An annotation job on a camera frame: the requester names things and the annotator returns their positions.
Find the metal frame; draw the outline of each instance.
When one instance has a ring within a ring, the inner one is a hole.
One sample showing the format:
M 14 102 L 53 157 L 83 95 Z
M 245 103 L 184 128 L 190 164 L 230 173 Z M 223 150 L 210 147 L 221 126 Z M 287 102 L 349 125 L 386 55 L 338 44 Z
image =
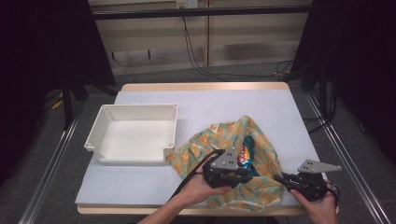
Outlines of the metal frame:
M 67 146 L 70 142 L 71 137 L 73 136 L 74 130 L 77 127 L 78 119 L 82 113 L 82 109 L 85 105 L 84 102 L 79 102 L 77 108 L 76 115 L 73 120 L 71 120 L 70 125 L 67 130 L 64 130 L 64 133 L 61 137 L 61 140 L 58 143 L 58 146 L 55 148 L 55 151 L 52 155 L 52 158 L 49 161 L 49 165 L 43 174 L 43 177 L 40 180 L 37 188 L 35 189 L 35 193 L 27 204 L 26 208 L 23 211 L 19 224 L 33 224 L 35 223 L 35 219 L 37 218 L 38 212 L 44 202 L 44 199 L 47 196 L 48 191 L 50 190 L 50 183 L 55 177 L 56 171 L 58 169 L 59 164 L 61 163 L 62 157 L 67 149 Z
M 249 14 L 305 13 L 329 10 L 332 7 L 289 6 L 289 7 L 212 7 L 161 9 L 146 11 L 95 12 L 91 15 L 97 21 L 121 19 L 145 19 L 167 17 L 230 16 Z
M 321 113 L 317 98 L 312 93 L 308 93 L 307 98 L 315 114 L 317 115 L 320 124 L 323 125 L 323 129 L 329 137 L 329 140 L 332 142 L 332 146 L 334 147 L 335 152 L 343 163 L 343 168 L 345 168 L 348 172 L 349 177 L 355 185 L 355 188 L 358 190 L 361 198 L 366 203 L 367 208 L 372 214 L 375 223 L 390 224 L 391 222 L 387 214 L 385 213 L 385 210 L 382 207 L 380 201 L 377 199 L 377 197 L 361 175 L 361 172 L 359 171 L 355 162 L 350 157 L 347 148 L 344 146 L 334 127 L 331 123 L 326 123 L 326 119 L 322 117 L 323 115 Z

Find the wall outlet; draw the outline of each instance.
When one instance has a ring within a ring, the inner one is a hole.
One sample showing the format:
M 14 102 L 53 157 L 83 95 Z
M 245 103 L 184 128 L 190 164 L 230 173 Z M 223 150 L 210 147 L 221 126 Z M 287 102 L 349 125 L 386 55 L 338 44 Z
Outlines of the wall outlet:
M 187 8 L 187 0 L 177 0 L 176 8 Z
M 187 8 L 198 8 L 198 0 L 187 0 Z

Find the crumpled cloth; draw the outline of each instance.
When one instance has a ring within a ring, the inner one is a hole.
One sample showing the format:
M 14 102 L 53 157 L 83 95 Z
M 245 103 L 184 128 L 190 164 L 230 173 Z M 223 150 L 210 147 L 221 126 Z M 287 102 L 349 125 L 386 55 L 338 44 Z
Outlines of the crumpled cloth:
M 247 135 L 255 140 L 253 165 L 260 176 L 254 176 L 246 184 L 239 184 L 224 195 L 211 196 L 206 202 L 211 209 L 262 211 L 266 205 L 280 201 L 283 186 L 274 180 L 274 175 L 281 175 L 281 166 L 274 147 L 250 117 L 243 116 L 237 122 L 212 124 L 166 159 L 185 178 L 214 148 L 227 151 L 235 147 L 237 157 Z

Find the black curtain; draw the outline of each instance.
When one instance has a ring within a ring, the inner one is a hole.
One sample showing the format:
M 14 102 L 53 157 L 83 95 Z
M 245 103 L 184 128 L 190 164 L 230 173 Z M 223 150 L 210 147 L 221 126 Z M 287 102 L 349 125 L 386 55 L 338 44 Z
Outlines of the black curtain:
M 302 78 L 305 90 L 320 76 L 333 82 L 396 162 L 396 2 L 313 1 L 331 3 L 338 9 L 308 15 L 291 73 Z
M 48 91 L 60 89 L 66 78 L 81 90 L 90 84 L 81 76 L 115 85 L 89 15 L 86 0 L 1 1 L 0 183 L 28 148 Z

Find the white table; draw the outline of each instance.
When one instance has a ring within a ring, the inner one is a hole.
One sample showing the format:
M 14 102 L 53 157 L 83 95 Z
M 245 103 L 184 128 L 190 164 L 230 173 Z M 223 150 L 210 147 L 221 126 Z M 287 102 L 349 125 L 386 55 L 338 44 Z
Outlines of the white table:
M 117 96 L 121 104 L 178 104 L 176 149 L 212 123 L 253 118 L 267 135 L 286 173 L 297 173 L 306 159 L 318 155 L 286 83 L 128 84 Z M 181 182 L 166 166 L 108 166 L 94 156 L 76 199 L 81 214 L 151 214 Z M 191 216 L 296 216 L 305 214 L 285 190 L 280 203 L 263 212 L 209 210 L 204 203 L 184 209 Z

